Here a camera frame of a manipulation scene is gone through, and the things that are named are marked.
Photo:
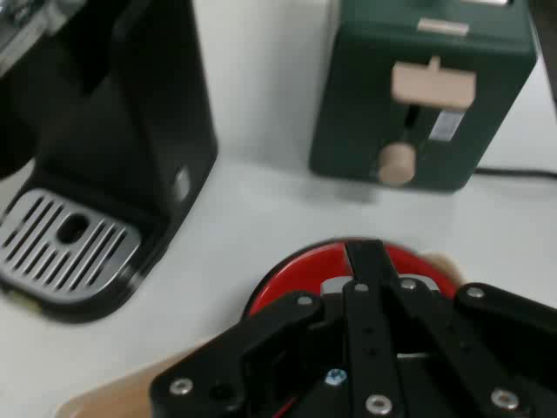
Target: power cord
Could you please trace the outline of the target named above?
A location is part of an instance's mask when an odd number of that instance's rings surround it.
[[[491,177],[510,177],[514,179],[546,179],[557,180],[557,172],[549,170],[524,169],[524,168],[495,168],[495,167],[478,167],[474,174],[479,176]]]

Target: white tabletop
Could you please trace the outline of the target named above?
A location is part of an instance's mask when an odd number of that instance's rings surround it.
[[[168,253],[107,319],[65,325],[0,299],[2,417],[51,417],[73,395],[223,331],[272,266],[335,236],[440,250],[468,280],[557,307],[555,183],[474,178],[438,195],[309,173],[328,4],[197,1],[220,143],[211,176]],[[482,164],[557,169],[541,61]],[[24,177],[0,183],[0,206]]]

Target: black coffee maker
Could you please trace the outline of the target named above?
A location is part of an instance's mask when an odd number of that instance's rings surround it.
[[[0,285],[66,320],[126,301],[217,155],[192,0],[0,0]]]

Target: drip tray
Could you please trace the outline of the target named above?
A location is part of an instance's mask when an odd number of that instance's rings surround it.
[[[0,278],[49,303],[82,302],[118,277],[140,243],[133,226],[31,190],[0,220]]]

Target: green toaster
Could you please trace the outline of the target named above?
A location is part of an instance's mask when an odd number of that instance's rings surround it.
[[[537,58],[525,0],[340,0],[310,167],[463,187]]]

